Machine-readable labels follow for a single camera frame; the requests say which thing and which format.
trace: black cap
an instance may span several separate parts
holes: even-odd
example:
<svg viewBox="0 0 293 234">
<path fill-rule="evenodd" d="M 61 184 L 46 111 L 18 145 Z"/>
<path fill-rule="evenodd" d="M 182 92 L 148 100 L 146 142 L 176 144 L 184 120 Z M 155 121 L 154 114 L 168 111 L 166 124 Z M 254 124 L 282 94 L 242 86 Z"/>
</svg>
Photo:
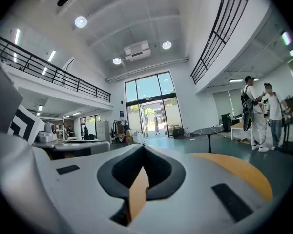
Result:
<svg viewBox="0 0 293 234">
<path fill-rule="evenodd" d="M 248 83 L 249 79 L 253 79 L 254 80 L 254 78 L 252 78 L 250 76 L 246 76 L 245 79 L 244 79 L 245 83 Z"/>
</svg>

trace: black metal railing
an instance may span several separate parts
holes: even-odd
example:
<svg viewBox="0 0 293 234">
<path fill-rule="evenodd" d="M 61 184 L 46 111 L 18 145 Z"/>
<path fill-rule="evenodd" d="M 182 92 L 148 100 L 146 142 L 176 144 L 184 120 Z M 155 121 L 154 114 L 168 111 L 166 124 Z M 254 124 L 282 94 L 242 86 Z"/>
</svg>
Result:
<svg viewBox="0 0 293 234">
<path fill-rule="evenodd" d="M 193 69 L 195 84 L 203 77 L 225 47 L 234 32 L 248 0 L 221 0 L 207 44 Z"/>
<path fill-rule="evenodd" d="M 5 64 L 84 95 L 110 102 L 110 93 L 56 67 L 0 36 L 0 59 Z"/>
</svg>

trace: man wearing backpack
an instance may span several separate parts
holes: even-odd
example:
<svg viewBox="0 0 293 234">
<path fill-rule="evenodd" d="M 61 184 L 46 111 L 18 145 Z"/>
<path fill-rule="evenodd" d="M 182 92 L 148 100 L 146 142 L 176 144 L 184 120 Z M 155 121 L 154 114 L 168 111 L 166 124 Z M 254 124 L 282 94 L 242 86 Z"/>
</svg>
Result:
<svg viewBox="0 0 293 234">
<path fill-rule="evenodd" d="M 265 147 L 264 142 L 266 140 L 266 128 L 267 124 L 264 119 L 264 113 L 259 105 L 262 97 L 265 96 L 263 92 L 260 96 L 257 95 L 253 85 L 254 78 L 250 76 L 245 77 L 245 88 L 244 93 L 248 95 L 250 100 L 253 103 L 253 119 L 251 120 L 251 140 L 252 140 L 252 150 L 258 149 L 259 152 L 267 152 L 269 149 Z M 259 143 L 254 138 L 254 133 L 258 132 L 259 134 Z"/>
<path fill-rule="evenodd" d="M 272 150 L 278 147 L 281 139 L 282 131 L 282 106 L 288 111 L 285 101 L 277 95 L 273 90 L 272 86 L 269 83 L 265 83 L 265 90 L 268 94 L 268 105 L 269 105 L 269 123 L 270 130 L 272 132 L 273 147 Z"/>
</svg>

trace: ceiling air conditioner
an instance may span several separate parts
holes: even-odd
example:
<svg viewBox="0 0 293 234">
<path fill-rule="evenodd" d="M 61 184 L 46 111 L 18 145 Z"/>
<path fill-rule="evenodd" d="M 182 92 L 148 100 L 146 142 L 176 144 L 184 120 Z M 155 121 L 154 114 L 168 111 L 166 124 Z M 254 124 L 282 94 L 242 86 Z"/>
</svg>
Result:
<svg viewBox="0 0 293 234">
<path fill-rule="evenodd" d="M 130 45 L 124 48 L 124 51 L 127 55 L 125 59 L 129 61 L 139 60 L 145 57 L 149 57 L 151 55 L 151 50 L 147 41 L 142 41 Z"/>
</svg>

